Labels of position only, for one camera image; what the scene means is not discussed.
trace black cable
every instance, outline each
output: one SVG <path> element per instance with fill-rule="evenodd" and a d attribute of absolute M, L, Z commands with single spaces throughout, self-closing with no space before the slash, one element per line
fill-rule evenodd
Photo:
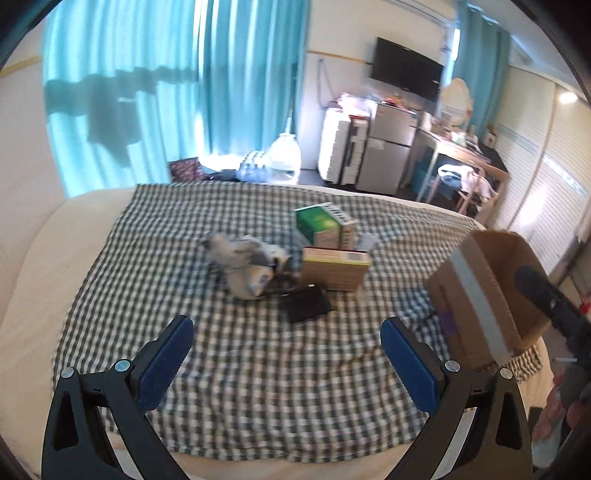
<path fill-rule="evenodd" d="M 327 107 L 324 106 L 322 102 L 322 73 L 324 71 L 324 78 L 326 80 L 326 86 L 329 89 L 329 93 L 332 97 L 331 101 L 336 101 L 335 91 L 333 90 L 332 83 L 329 77 L 328 67 L 326 66 L 326 62 L 324 58 L 318 59 L 318 64 L 316 66 L 316 99 L 318 101 L 318 105 L 322 110 L 325 110 Z"/>

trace sliding door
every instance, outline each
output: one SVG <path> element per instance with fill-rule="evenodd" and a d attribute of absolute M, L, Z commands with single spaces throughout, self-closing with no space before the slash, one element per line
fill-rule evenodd
<path fill-rule="evenodd" d="M 591 109 L 561 103 L 558 88 L 547 146 L 511 230 L 520 233 L 549 273 L 574 240 L 591 190 Z"/>
<path fill-rule="evenodd" d="M 497 210 L 495 226 L 509 229 L 534 178 L 551 123 L 556 84 L 510 67 L 494 125 L 495 148 L 511 181 Z"/>

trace desk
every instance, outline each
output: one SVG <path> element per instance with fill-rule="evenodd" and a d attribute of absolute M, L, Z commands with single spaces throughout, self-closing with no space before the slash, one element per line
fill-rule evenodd
<path fill-rule="evenodd" d="M 509 180 L 509 174 L 506 171 L 501 170 L 501 168 L 491 165 L 491 161 L 484 155 L 480 155 L 469 148 L 461 147 L 460 145 L 457 145 L 456 143 L 442 137 L 441 135 L 427 132 L 421 128 L 417 128 L 414 141 L 427 144 L 427 146 L 433 148 L 433 155 L 431 156 L 429 167 L 427 168 L 425 178 L 418 192 L 417 202 L 422 201 L 423 196 L 426 193 L 427 184 L 431 178 L 433 168 L 437 163 L 437 157 L 439 154 L 446 155 L 450 158 L 453 158 L 454 160 L 470 165 L 471 167 L 474 167 L 476 171 L 485 173 L 496 179 L 499 182 L 496 188 L 498 195 L 500 195 L 505 190 L 506 183 Z M 492 210 L 488 211 L 486 219 L 488 219 L 491 213 Z"/>

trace green box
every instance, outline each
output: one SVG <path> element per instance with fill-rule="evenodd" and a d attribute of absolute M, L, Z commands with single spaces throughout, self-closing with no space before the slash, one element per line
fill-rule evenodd
<path fill-rule="evenodd" d="M 295 222 L 297 230 L 314 247 L 355 247 L 356 222 L 330 202 L 295 210 Z"/>

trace gray tape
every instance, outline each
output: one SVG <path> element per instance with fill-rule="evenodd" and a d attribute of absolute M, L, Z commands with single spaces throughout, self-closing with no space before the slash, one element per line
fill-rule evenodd
<path fill-rule="evenodd" d="M 449 258 L 457 277 L 466 291 L 472 308 L 476 312 L 476 318 L 482 328 L 486 344 L 496 363 L 505 365 L 511 360 L 511 354 L 505 344 L 505 339 L 499 325 L 496 322 L 495 314 L 488 303 L 485 293 L 482 291 L 470 265 L 462 255 L 461 250 L 456 250 Z"/>

